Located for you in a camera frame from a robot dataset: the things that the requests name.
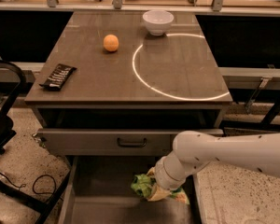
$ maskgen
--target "concrete floor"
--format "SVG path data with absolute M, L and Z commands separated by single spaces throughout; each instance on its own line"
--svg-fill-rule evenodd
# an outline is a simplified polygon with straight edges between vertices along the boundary
M 247 115 L 243 105 L 233 105 L 226 119 L 262 120 L 269 108 L 269 105 L 254 105 L 252 114 Z M 16 106 L 10 110 L 10 117 L 17 135 L 0 156 L 0 171 L 16 185 L 25 184 L 23 192 L 44 201 L 49 195 L 36 195 L 32 191 L 35 180 L 41 175 L 51 175 L 59 186 L 68 167 L 61 157 L 50 155 L 32 137 L 40 124 L 29 108 Z M 280 123 L 280 115 L 273 122 Z M 258 133 L 229 132 L 230 135 Z M 280 179 L 217 162 L 200 171 L 198 181 L 206 224 L 280 224 Z M 51 192 L 53 182 L 42 178 L 35 188 Z M 62 203 L 58 202 L 46 223 L 57 223 Z M 0 193 L 0 224 L 31 224 L 37 218 L 37 212 Z

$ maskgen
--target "drawer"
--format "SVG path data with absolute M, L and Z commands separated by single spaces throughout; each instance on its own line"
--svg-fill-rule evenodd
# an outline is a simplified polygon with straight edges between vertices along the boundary
M 191 177 L 183 186 L 190 205 L 171 198 L 148 202 L 131 189 L 133 176 L 155 163 L 149 156 L 75 157 L 58 223 L 200 223 Z
M 38 136 L 55 155 L 161 156 L 171 150 L 175 132 L 40 129 Z

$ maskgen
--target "drawer front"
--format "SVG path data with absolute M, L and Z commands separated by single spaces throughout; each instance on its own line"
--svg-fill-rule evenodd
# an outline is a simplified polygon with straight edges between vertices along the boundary
M 40 129 L 38 135 L 55 155 L 161 156 L 170 152 L 177 133 Z

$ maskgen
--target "crumpled bag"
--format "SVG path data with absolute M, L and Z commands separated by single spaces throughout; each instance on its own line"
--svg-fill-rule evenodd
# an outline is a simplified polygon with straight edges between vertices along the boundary
M 150 202 L 170 197 L 184 204 L 189 204 L 189 198 L 182 188 L 174 191 L 161 188 L 156 182 L 154 173 L 155 169 L 153 167 L 149 169 L 146 175 L 141 174 L 133 177 L 131 188 L 138 196 L 146 198 Z

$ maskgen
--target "orange ball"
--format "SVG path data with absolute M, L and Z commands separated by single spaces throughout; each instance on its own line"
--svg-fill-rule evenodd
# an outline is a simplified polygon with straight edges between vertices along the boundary
M 115 35 L 106 35 L 104 38 L 104 48 L 114 52 L 119 48 L 119 40 Z

